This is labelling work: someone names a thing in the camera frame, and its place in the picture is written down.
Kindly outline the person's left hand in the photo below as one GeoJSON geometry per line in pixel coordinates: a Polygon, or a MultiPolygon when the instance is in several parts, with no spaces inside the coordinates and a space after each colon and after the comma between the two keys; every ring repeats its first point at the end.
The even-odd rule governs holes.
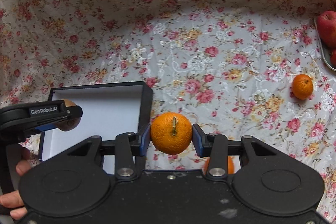
{"type": "Polygon", "coordinates": [[[18,182],[32,167],[31,151],[20,144],[1,148],[1,223],[14,223],[26,215],[18,182]]]}

